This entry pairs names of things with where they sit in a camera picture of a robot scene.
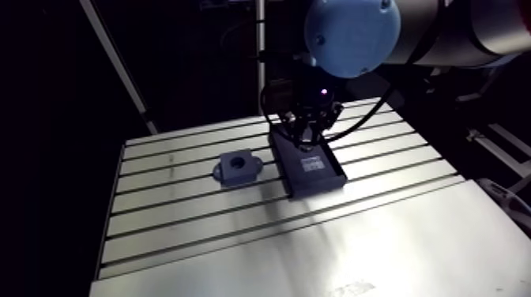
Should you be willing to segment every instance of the hole in part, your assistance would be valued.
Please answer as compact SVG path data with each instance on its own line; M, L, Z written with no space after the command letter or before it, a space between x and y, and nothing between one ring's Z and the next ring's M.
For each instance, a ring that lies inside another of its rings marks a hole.
M235 169L240 169L245 165L245 160L242 157L237 156L236 158L232 158L231 160L231 167Z

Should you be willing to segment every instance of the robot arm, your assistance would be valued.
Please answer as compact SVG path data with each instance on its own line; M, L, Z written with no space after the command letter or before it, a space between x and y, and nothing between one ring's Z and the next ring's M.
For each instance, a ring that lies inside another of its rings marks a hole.
M530 6L526 0L314 0L303 27L309 58L299 66L288 110L278 112L282 125L272 127L308 151L357 129L392 93L354 127L325 139L322 131L342 110L334 78L358 77L383 63L490 66L528 51Z

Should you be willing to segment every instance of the metal worktable surface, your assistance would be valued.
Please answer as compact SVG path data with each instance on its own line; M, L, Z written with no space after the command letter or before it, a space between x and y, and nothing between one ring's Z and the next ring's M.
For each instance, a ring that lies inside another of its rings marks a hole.
M377 99L347 103L328 133ZM342 190L291 201L262 118L126 143L91 296L530 296L531 242L387 105L331 147ZM226 189L223 152L258 181Z

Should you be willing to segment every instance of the cable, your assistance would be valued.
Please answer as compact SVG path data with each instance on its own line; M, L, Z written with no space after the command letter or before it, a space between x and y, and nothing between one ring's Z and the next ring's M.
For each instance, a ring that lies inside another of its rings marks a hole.
M248 20L248 21L243 21L239 24L235 24L233 26L231 26L230 28L228 28L220 37L220 49L221 51L224 53L224 54L227 54L227 51L225 50L225 40L227 39L227 36L231 35L232 33L234 33L235 31L237 30L240 30L241 28L245 28L246 26L249 26L251 24L261 24L261 23L265 23L266 20ZM251 58L251 59L257 59L258 57L257 56L247 56L247 57L240 57L240 58Z

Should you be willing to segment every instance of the vertical pole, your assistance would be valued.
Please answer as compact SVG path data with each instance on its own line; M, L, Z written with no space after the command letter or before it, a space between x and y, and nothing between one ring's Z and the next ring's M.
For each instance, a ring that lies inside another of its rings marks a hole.
M266 0L256 0L256 20L265 20L266 18ZM256 26L256 53L264 51L266 49L266 24L258 23ZM262 62L257 61L258 67L258 113L262 114L262 109L260 108L260 92L266 85L266 65Z
M120 59L118 52L115 49L114 44L111 41L111 38L105 30L104 24L101 22L101 19L94 8L91 0L80 0L81 6L87 15L90 25L96 32L98 39L100 40L101 45L104 47L105 53L111 60L112 65L114 66L116 73L122 80L123 85L126 87L129 96L133 100L134 106L137 108L138 113L144 119L144 122L151 134L157 134L158 131L153 124L153 122L145 117L146 108L144 101L140 97L140 93L135 88L133 80L131 79L129 73L126 70L126 67L123 65L122 60Z

